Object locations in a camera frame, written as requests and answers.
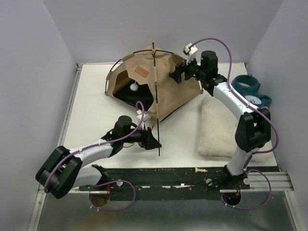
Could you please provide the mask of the white pompom toy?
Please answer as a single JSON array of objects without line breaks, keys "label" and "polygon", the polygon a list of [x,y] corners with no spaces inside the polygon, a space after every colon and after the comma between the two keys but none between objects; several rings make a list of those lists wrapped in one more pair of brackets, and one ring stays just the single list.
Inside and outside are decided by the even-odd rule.
[{"label": "white pompom toy", "polygon": [[138,84],[137,84],[136,81],[133,82],[133,83],[130,85],[130,90],[131,90],[131,91],[137,91],[138,88],[139,88],[139,86],[138,86]]}]

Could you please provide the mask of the aluminium frame rail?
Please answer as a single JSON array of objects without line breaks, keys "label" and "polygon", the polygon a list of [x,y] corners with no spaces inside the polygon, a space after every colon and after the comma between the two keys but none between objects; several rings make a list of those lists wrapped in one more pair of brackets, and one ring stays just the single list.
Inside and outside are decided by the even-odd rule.
[{"label": "aluminium frame rail", "polygon": [[[68,128],[68,124],[69,124],[69,120],[70,120],[70,116],[71,116],[71,111],[72,111],[72,107],[73,107],[73,104],[74,104],[75,95],[76,95],[76,92],[77,92],[80,74],[81,74],[81,71],[82,71],[82,66],[83,66],[83,64],[77,64],[77,70],[76,70],[72,90],[71,90],[71,93],[70,93],[70,97],[69,97],[69,100],[68,100],[68,104],[67,104],[67,108],[66,108],[66,112],[65,112],[65,116],[64,116],[64,121],[63,121],[63,124],[62,124],[61,132],[60,132],[59,139],[58,139],[56,146],[62,145],[64,143],[64,140],[65,140],[65,137],[66,137],[67,128]],[[36,231],[38,229],[39,220],[40,220],[40,216],[41,216],[41,213],[42,213],[42,210],[43,210],[45,198],[46,198],[46,193],[43,190],[43,186],[39,185],[38,190],[37,190],[36,201],[35,201],[34,208],[33,208],[33,211],[32,211],[32,215],[31,215],[31,218],[30,218],[29,226],[27,228],[28,231]]]}]

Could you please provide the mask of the beige black pet tent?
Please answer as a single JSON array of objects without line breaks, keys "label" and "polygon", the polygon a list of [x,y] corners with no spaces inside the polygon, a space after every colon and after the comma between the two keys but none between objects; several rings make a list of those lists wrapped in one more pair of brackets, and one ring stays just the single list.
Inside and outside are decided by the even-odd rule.
[{"label": "beige black pet tent", "polygon": [[[180,61],[177,61],[174,68],[170,71],[172,73],[175,70],[175,66],[184,61],[182,56]],[[137,91],[131,91],[130,86],[125,86],[122,90],[114,95],[116,98],[126,104],[134,106],[137,101],[141,101],[145,110],[150,115],[151,124],[156,123],[156,106],[155,106],[155,91],[150,92],[150,89],[146,86],[140,86]],[[157,82],[158,92],[158,104],[159,104],[159,122],[163,121],[170,114],[176,111],[194,97],[203,93],[200,88],[199,82],[191,78],[190,80],[182,80],[180,84],[177,84],[171,77],[166,77]]]}]

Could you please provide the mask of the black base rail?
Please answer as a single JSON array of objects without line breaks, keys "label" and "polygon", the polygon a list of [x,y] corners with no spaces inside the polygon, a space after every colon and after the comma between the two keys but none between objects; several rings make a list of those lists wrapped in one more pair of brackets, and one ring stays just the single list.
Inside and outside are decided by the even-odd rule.
[{"label": "black base rail", "polygon": [[234,193],[250,188],[244,183],[246,174],[229,177],[224,167],[197,167],[205,168],[206,173],[195,173],[195,168],[108,168],[100,184],[110,182],[110,186],[82,186],[79,190],[102,197],[109,189],[113,201],[161,201],[218,200],[221,190]]}]

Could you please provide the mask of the black tent pole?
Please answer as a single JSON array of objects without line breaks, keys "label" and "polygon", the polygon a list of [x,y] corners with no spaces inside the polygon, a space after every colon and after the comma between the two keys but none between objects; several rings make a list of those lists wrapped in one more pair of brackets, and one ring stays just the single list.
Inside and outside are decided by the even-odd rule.
[{"label": "black tent pole", "polygon": [[160,127],[159,127],[159,104],[158,104],[158,92],[157,92],[157,70],[156,70],[156,49],[154,42],[152,42],[152,57],[154,61],[154,87],[155,87],[155,106],[156,106],[156,124],[157,124],[157,137],[160,142]]},{"label": "black tent pole", "polygon": [[114,97],[116,93],[131,83],[146,85],[154,93],[154,83],[168,77],[181,57],[159,47],[147,47],[120,58],[106,77],[105,94]]}]

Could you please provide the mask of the white fluffy cushion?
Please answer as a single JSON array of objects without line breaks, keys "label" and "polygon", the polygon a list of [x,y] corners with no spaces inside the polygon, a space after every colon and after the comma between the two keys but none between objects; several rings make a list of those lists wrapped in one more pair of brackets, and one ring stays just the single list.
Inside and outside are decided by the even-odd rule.
[{"label": "white fluffy cushion", "polygon": [[206,157],[230,160],[237,147],[237,125],[238,120],[222,102],[206,95],[201,100],[198,153]]}]

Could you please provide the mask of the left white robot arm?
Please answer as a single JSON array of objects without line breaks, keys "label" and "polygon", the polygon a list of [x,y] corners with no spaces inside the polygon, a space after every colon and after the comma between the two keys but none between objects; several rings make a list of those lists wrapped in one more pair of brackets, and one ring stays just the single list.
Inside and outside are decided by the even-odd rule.
[{"label": "left white robot arm", "polygon": [[139,127],[129,116],[122,115],[114,128],[95,143],[77,149],[56,147],[36,173],[35,179],[57,199],[76,187],[91,185],[96,190],[102,190],[107,183],[105,169],[94,162],[114,156],[125,143],[137,143],[145,150],[162,146],[150,127]]}]

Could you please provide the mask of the white chess piece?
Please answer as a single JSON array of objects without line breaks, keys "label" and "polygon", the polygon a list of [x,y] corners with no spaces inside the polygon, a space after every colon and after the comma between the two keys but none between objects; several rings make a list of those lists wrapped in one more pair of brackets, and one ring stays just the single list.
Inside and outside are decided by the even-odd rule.
[{"label": "white chess piece", "polygon": [[208,170],[206,170],[205,168],[195,168],[195,173],[206,173]]}]

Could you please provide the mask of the teal double pet bowl stand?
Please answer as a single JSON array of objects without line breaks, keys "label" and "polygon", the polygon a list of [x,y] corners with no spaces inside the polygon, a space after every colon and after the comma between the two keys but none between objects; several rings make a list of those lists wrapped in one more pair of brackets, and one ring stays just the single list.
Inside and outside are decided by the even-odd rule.
[{"label": "teal double pet bowl stand", "polygon": [[272,102],[270,96],[258,93],[261,84],[252,75],[239,75],[231,85],[246,100],[259,108],[269,107]]}]

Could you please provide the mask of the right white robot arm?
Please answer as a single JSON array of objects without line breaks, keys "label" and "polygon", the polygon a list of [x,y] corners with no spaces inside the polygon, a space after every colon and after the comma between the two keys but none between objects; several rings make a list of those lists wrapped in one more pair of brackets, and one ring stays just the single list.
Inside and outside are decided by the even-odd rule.
[{"label": "right white robot arm", "polygon": [[253,106],[237,95],[229,81],[218,73],[218,57],[214,51],[203,51],[200,64],[195,58],[195,50],[186,48],[184,53],[187,59],[177,64],[169,76],[178,84],[192,77],[200,81],[202,88],[221,101],[238,120],[235,132],[237,147],[234,156],[224,167],[227,173],[221,177],[222,185],[231,189],[239,183],[238,176],[244,174],[253,153],[271,140],[270,112],[266,108]]}]

